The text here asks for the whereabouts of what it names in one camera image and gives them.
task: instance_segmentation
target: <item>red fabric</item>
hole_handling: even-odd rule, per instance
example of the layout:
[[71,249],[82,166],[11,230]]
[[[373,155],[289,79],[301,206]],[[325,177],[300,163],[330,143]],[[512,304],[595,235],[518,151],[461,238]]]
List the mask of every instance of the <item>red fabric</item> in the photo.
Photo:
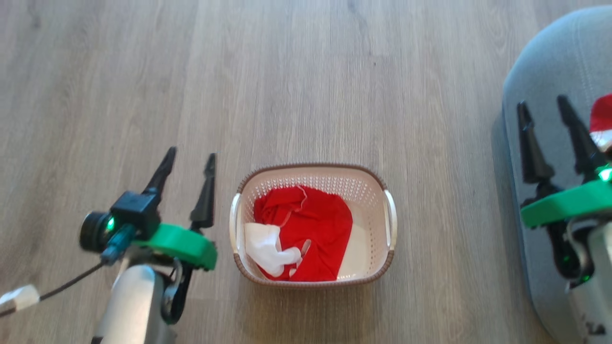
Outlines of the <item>red fabric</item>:
[[339,196],[309,187],[301,188],[307,195],[303,204],[304,192],[299,187],[274,189],[255,201],[255,222],[281,226],[286,221],[280,230],[283,250],[290,247],[302,249],[305,241],[311,240],[310,248],[293,276],[289,277],[289,270],[295,268],[295,264],[285,266],[285,271],[277,278],[260,270],[271,280],[336,280],[351,235],[353,216]]
[[591,132],[612,129],[612,94],[595,101],[591,109]]

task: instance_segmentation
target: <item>camera lens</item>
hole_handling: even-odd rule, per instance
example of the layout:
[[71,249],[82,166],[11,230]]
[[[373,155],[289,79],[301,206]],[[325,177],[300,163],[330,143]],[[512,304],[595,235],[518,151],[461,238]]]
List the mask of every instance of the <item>camera lens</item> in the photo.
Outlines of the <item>camera lens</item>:
[[85,251],[102,253],[111,237],[114,226],[113,216],[109,212],[91,212],[83,220],[79,244]]

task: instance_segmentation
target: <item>plastic basket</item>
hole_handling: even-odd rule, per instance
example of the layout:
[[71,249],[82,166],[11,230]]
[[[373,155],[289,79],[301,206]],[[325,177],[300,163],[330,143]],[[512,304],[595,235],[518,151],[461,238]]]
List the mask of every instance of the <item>plastic basket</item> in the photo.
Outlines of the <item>plastic basket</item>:
[[[338,279],[327,282],[288,282],[267,279],[246,254],[243,223],[253,222],[253,203],[272,189],[304,185],[340,195],[353,215],[353,228]],[[257,170],[238,188],[229,215],[229,238],[234,260],[249,280],[282,288],[331,288],[372,282],[393,260],[397,212],[383,181],[361,166],[337,164],[283,165]]]

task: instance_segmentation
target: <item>black cable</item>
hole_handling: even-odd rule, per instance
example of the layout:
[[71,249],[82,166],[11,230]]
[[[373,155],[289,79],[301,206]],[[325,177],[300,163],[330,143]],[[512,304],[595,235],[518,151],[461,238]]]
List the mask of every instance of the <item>black cable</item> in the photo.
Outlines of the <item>black cable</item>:
[[[103,262],[99,262],[96,266],[92,267],[91,269],[85,271],[84,273],[80,274],[79,276],[76,276],[75,278],[69,280],[68,282],[66,282],[65,284],[63,284],[62,286],[60,286],[59,288],[56,288],[54,290],[51,290],[50,292],[43,294],[40,297],[39,302],[42,302],[46,299],[48,299],[49,297],[55,296],[59,293],[61,293],[62,291],[70,288],[71,286],[73,286],[74,284],[76,284],[77,282],[79,282],[80,280],[84,279],[85,277],[93,274],[95,271],[97,271],[98,269],[100,269],[102,266],[104,266],[105,264]],[[3,310],[0,312],[0,318],[7,316],[9,314],[13,314],[17,311],[17,309],[15,307],[7,309],[7,310]]]

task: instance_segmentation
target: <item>green led light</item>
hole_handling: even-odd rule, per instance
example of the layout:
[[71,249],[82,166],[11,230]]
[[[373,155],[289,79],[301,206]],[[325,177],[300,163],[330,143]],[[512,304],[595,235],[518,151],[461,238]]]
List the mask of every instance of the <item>green led light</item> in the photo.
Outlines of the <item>green led light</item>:
[[112,231],[113,229],[114,229],[114,218],[111,217],[108,223],[106,223],[106,230]]
[[599,173],[599,178],[605,182],[609,182],[612,179],[612,168],[606,168]]

